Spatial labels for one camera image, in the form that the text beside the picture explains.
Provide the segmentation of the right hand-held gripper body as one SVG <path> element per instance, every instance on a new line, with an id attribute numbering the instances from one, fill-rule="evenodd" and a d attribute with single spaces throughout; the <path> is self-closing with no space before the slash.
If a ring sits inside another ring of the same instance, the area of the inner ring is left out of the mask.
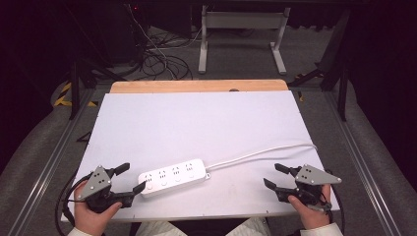
<path id="1" fill-rule="evenodd" d="M 304 164 L 295 176 L 297 185 L 295 196 L 306 207 L 330 211 L 332 205 L 323 196 L 323 185 L 340 184 L 341 182 L 339 177 L 309 164 Z"/>

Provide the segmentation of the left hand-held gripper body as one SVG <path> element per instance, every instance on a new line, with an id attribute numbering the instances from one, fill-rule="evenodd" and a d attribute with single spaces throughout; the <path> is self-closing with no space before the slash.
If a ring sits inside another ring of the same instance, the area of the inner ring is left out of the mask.
<path id="1" fill-rule="evenodd" d="M 89 209 L 102 213 L 115 203 L 121 203 L 122 208 L 131 207 L 134 199 L 133 192 L 111 192 L 112 178 L 109 178 L 106 170 L 101 165 L 89 176 L 82 192 L 78 194 L 78 201 L 85 202 Z"/>

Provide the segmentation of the white power strip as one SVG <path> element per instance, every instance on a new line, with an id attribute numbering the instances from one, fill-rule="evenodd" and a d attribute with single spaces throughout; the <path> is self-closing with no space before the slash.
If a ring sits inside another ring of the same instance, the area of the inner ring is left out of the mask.
<path id="1" fill-rule="evenodd" d="M 138 182 L 146 183 L 141 195 L 150 198 L 205 182 L 209 177 L 204 162 L 197 158 L 142 173 Z"/>

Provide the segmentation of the person's left hand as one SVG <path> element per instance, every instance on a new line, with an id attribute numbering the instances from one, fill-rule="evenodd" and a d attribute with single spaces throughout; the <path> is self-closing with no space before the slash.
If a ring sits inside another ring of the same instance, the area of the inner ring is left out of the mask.
<path id="1" fill-rule="evenodd" d="M 115 203 L 102 213 L 96 213 L 89 209 L 85 202 L 75 203 L 75 226 L 79 230 L 91 236 L 101 236 L 110 219 L 121 208 L 121 203 Z"/>

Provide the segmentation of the person's right hand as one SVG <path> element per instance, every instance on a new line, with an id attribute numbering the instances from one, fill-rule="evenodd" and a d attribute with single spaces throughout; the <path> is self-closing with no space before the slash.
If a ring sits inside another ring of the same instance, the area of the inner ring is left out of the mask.
<path id="1" fill-rule="evenodd" d="M 294 196 L 289 196 L 287 200 L 299 213 L 306 230 L 313 230 L 330 224 L 329 216 L 324 211 L 308 208 Z"/>

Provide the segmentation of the person's legs in white pants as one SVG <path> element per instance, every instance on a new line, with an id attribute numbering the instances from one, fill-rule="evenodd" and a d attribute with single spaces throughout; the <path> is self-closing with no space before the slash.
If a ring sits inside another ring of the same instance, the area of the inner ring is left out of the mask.
<path id="1" fill-rule="evenodd" d="M 130 236 L 271 236 L 264 218 L 151 221 L 132 226 Z"/>

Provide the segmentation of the yellow black hazard tape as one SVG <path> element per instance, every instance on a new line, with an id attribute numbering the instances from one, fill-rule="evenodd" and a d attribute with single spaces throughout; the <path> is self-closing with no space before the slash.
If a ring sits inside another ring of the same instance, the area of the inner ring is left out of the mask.
<path id="1" fill-rule="evenodd" d="M 55 100 L 54 102 L 54 106 L 72 106 L 72 101 L 70 100 L 66 100 L 66 95 L 69 94 L 70 88 L 71 88 L 72 83 L 67 81 L 67 83 L 65 84 L 65 86 L 63 86 L 63 88 L 61 89 L 58 98 Z M 90 101 L 88 103 L 89 107 L 97 107 L 99 105 L 98 101 Z"/>

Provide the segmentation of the black metal stand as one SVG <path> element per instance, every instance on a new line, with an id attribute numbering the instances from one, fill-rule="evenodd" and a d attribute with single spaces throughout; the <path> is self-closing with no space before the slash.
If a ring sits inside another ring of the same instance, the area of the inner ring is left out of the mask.
<path id="1" fill-rule="evenodd" d="M 347 95 L 348 70 L 343 61 L 340 49 L 344 39 L 345 30 L 349 22 L 349 17 L 350 11 L 344 10 L 335 25 L 328 46 L 325 49 L 317 68 L 306 75 L 301 75 L 298 79 L 295 79 L 293 82 L 287 84 L 292 88 L 299 87 L 319 75 L 323 75 L 323 80 L 320 84 L 320 88 L 323 91 L 330 91 L 336 84 L 339 84 L 337 112 L 342 121 L 346 120 L 345 103 Z"/>
<path id="2" fill-rule="evenodd" d="M 123 78 L 115 73 L 99 66 L 90 59 L 80 58 L 71 66 L 70 82 L 72 96 L 72 111 L 70 119 L 73 120 L 81 109 L 80 83 L 87 89 L 94 89 L 96 86 L 96 75 L 93 71 L 98 71 L 101 75 L 115 82 L 122 82 Z"/>

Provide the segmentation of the wooden board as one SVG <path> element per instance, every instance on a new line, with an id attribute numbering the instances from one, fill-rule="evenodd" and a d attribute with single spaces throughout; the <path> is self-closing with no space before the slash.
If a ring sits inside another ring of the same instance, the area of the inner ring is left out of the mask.
<path id="1" fill-rule="evenodd" d="M 288 90 L 284 80 L 200 80 L 116 82 L 111 93 L 172 93 Z"/>

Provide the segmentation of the aluminium floor rail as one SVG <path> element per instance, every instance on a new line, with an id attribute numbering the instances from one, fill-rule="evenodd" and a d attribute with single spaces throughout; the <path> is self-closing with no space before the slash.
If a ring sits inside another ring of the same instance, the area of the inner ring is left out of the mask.
<path id="1" fill-rule="evenodd" d="M 347 149 L 350 153 L 353 164 L 358 172 L 365 191 L 370 199 L 370 202 L 375 210 L 377 217 L 387 236 L 402 236 L 390 210 L 387 202 L 384 199 L 382 192 L 372 175 L 361 150 L 356 144 L 354 137 L 345 121 L 343 121 L 338 113 L 337 104 L 330 92 L 324 93 L 327 104 L 329 105 L 335 120 L 341 130 L 342 137 L 345 139 Z"/>
<path id="2" fill-rule="evenodd" d="M 63 153 L 67 148 L 69 139 L 73 134 L 77 123 L 87 107 L 91 97 L 94 94 L 92 88 L 87 88 L 81 95 L 79 100 L 79 108 L 75 112 L 73 118 L 68 119 L 65 129 L 61 134 L 53 152 L 48 156 L 47 162 L 43 167 L 40 174 L 35 178 L 33 187 L 30 189 L 30 194 L 26 199 L 26 202 L 19 212 L 13 226 L 9 230 L 7 236 L 23 236 L 28 224 L 38 207 L 48 185 L 62 159 Z"/>

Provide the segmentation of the white metal table frame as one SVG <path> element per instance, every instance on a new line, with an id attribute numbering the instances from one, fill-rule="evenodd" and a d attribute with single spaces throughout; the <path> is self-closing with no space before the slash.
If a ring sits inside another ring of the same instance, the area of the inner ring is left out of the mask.
<path id="1" fill-rule="evenodd" d="M 208 29 L 254 29 L 254 30 L 278 30 L 276 40 L 269 44 L 276 68 L 280 75 L 287 73 L 282 56 L 280 44 L 283 39 L 287 21 L 290 16 L 290 8 L 284 8 L 277 13 L 255 12 L 218 12 L 209 11 L 209 6 L 202 7 L 201 46 L 198 71 L 204 74 L 207 71 L 208 60 Z"/>

